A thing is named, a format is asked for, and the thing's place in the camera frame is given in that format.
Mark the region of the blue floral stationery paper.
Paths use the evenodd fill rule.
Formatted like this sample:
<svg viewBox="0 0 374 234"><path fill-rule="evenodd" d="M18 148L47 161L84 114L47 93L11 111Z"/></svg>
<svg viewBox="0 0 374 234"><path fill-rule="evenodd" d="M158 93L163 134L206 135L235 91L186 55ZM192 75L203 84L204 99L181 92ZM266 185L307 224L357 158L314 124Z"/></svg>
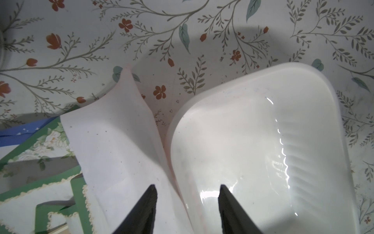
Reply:
<svg viewBox="0 0 374 234"><path fill-rule="evenodd" d="M27 123L1 131L1 159L55 118Z"/></svg>

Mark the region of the white plastic storage box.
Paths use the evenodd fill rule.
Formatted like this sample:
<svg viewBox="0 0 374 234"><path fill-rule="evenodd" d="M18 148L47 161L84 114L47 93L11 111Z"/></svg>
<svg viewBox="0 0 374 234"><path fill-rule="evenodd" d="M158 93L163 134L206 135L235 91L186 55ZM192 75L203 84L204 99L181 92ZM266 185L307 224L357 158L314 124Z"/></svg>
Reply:
<svg viewBox="0 0 374 234"><path fill-rule="evenodd" d="M339 102L310 65L276 65L196 95L165 144L196 234L222 232L221 185L265 234L360 232Z"/></svg>

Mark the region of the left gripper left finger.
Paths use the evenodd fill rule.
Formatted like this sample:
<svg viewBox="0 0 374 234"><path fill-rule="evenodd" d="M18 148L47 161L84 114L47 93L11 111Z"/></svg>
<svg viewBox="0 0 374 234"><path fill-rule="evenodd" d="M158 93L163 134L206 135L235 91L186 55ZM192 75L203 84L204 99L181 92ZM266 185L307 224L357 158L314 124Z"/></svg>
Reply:
<svg viewBox="0 0 374 234"><path fill-rule="evenodd" d="M150 185L113 234L152 234L154 230L157 189Z"/></svg>

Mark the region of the green floral stationery paper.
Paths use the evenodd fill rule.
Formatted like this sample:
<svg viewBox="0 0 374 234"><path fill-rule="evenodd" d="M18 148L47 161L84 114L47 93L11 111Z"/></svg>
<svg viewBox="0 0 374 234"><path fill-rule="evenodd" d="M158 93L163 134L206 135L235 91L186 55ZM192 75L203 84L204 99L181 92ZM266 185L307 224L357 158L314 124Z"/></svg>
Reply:
<svg viewBox="0 0 374 234"><path fill-rule="evenodd" d="M1 159L1 194L79 166L59 118Z"/></svg>

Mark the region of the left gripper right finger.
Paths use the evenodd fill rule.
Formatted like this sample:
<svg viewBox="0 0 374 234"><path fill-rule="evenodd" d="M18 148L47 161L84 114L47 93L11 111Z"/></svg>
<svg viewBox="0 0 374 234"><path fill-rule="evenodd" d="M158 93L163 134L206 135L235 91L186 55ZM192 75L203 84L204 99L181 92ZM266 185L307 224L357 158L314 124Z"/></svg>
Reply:
<svg viewBox="0 0 374 234"><path fill-rule="evenodd" d="M218 196L223 234L262 234L230 190L221 185Z"/></svg>

